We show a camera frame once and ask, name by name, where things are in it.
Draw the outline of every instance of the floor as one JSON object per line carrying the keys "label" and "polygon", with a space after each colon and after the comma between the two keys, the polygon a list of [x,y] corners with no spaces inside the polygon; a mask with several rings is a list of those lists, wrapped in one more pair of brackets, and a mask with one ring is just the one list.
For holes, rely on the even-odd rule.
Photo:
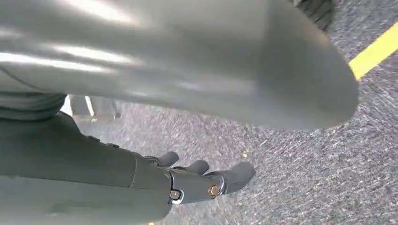
{"label": "floor", "polygon": [[[335,0],[329,35],[348,61],[398,22],[396,0]],[[180,165],[240,161],[257,170],[242,191],[173,207],[156,225],[398,224],[398,55],[359,81],[355,117],[326,130],[282,131],[201,114],[118,103],[115,121],[80,121],[83,133]]]}

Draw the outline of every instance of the yellow line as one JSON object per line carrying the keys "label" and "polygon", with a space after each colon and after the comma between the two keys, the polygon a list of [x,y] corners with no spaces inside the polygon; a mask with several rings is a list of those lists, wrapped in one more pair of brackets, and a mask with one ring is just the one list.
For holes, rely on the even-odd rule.
{"label": "yellow line", "polygon": [[358,80],[398,50],[398,22],[349,63]]}

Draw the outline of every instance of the bolt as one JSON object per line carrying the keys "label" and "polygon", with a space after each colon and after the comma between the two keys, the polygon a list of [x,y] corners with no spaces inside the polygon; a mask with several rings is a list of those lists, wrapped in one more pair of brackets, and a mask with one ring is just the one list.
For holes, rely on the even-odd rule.
{"label": "bolt", "polygon": [[219,191],[220,191],[220,189],[218,188],[218,186],[216,184],[212,184],[209,187],[209,195],[211,195],[211,196],[217,196]]}
{"label": "bolt", "polygon": [[178,200],[180,198],[180,192],[179,191],[170,191],[170,198],[173,200]]}

